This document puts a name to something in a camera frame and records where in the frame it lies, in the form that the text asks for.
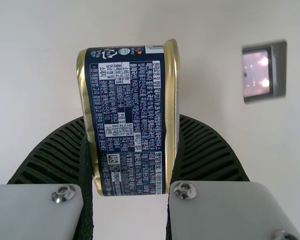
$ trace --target can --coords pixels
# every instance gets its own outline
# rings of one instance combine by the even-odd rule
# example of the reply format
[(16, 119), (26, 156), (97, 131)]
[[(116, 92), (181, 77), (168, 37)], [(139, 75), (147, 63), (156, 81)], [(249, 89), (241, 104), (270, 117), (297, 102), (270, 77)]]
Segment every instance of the can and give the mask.
[(179, 143), (179, 69), (174, 39), (79, 52), (77, 79), (99, 195), (168, 193)]

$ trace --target barcode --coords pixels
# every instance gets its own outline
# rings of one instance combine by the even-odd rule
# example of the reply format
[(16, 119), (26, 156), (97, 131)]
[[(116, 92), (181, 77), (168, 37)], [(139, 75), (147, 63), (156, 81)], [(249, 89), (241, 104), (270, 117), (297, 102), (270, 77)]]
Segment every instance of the barcode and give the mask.
[(163, 49), (164, 47), (162, 45), (149, 45), (150, 49)]
[(120, 155), (117, 154), (107, 154), (106, 155), (108, 165), (120, 165)]

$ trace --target wall-mounted light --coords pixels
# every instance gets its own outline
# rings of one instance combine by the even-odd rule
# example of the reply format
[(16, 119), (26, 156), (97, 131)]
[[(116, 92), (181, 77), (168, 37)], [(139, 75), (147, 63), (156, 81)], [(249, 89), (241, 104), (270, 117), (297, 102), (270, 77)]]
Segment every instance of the wall-mounted light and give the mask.
[(242, 49), (244, 102), (286, 95), (287, 42)]

